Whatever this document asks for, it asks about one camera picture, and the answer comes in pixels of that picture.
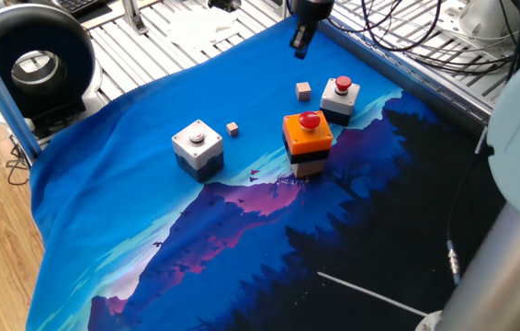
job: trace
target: printed mountain landscape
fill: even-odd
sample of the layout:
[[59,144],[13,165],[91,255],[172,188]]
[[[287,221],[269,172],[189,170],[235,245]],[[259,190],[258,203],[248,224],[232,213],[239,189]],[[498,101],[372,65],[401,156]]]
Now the printed mountain landscape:
[[[205,185],[133,294],[93,298],[88,329],[414,330],[420,316],[317,271],[428,313],[446,303],[447,216],[475,142],[420,105],[403,94],[343,130],[318,177]],[[503,206],[486,157],[468,183],[452,229],[464,268]]]

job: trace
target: red button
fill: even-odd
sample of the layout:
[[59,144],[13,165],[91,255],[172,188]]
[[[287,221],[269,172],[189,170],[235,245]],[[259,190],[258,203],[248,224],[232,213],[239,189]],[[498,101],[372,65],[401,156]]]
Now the red button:
[[346,76],[339,76],[335,80],[335,84],[337,85],[337,89],[344,92],[352,85],[352,79]]
[[299,123],[303,128],[315,129],[322,122],[319,115],[314,111],[304,111],[299,115]]

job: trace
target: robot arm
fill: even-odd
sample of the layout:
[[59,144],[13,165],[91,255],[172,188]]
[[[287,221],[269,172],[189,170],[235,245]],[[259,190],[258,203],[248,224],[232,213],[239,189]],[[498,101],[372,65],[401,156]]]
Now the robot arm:
[[297,28],[289,46],[295,49],[295,57],[304,59],[317,24],[332,13],[333,0],[291,0],[292,11],[297,15]]
[[520,70],[499,96],[487,144],[495,182],[507,199],[439,324],[418,330],[520,330]]

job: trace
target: keyboard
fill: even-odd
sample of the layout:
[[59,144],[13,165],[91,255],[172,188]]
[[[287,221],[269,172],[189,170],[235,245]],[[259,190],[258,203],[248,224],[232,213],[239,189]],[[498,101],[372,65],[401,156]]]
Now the keyboard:
[[100,6],[104,0],[57,0],[73,17],[79,18],[83,13]]

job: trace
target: white paper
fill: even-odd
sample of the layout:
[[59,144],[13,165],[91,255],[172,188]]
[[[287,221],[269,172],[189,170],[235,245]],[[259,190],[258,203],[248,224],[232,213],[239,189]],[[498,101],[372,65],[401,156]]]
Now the white paper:
[[200,50],[239,31],[232,27],[236,16],[218,8],[177,12],[168,26],[168,38],[185,50]]

